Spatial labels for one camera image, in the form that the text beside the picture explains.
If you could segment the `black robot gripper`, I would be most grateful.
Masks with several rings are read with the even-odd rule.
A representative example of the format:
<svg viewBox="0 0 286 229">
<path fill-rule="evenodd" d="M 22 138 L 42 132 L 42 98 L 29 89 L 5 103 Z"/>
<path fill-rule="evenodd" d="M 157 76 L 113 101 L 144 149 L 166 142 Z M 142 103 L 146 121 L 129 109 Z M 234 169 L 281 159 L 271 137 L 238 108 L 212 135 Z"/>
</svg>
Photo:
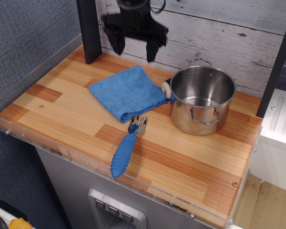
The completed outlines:
<svg viewBox="0 0 286 229">
<path fill-rule="evenodd" d="M 147 61 L 154 62 L 159 47 L 166 45 L 168 28 L 152 18 L 149 0 L 118 0 L 117 4 L 120 13 L 101 16 L 112 49 L 121 55 L 126 37 L 146 41 Z"/>
</svg>

